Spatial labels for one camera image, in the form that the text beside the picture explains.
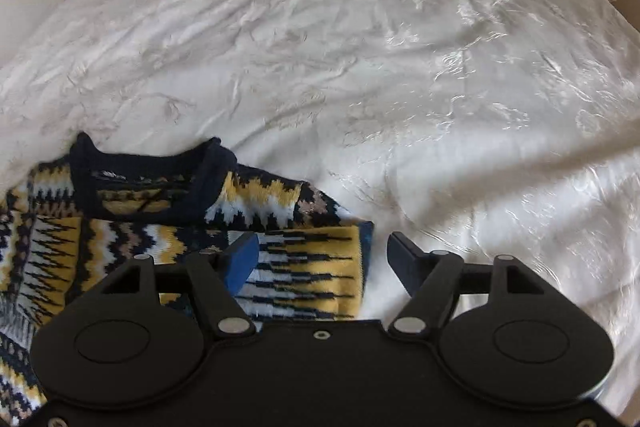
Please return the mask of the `white embroidered bedspread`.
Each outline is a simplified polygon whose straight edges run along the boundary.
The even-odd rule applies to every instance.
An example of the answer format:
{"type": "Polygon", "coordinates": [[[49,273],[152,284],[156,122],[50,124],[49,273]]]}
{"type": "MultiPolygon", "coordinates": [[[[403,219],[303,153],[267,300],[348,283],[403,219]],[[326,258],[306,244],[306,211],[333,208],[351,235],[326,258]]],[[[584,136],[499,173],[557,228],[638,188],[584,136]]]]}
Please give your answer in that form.
{"type": "Polygon", "coordinates": [[[639,35],[608,0],[66,0],[1,71],[1,184],[81,131],[169,155],[211,136],[375,225],[362,313],[405,300],[401,231],[520,258],[639,389],[639,35]]]}

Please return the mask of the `navy yellow patterned knit sweater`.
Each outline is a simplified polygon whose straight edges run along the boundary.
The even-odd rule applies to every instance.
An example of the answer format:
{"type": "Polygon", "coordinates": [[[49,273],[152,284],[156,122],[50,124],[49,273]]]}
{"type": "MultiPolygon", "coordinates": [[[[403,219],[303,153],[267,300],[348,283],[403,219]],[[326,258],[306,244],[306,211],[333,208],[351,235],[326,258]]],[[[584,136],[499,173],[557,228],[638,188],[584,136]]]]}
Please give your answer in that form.
{"type": "Polygon", "coordinates": [[[308,182],[242,165],[218,139],[174,156],[107,154],[89,135],[1,199],[1,418],[46,398],[32,337],[129,259],[211,255],[256,323],[351,320],[374,226],[308,182]]]}

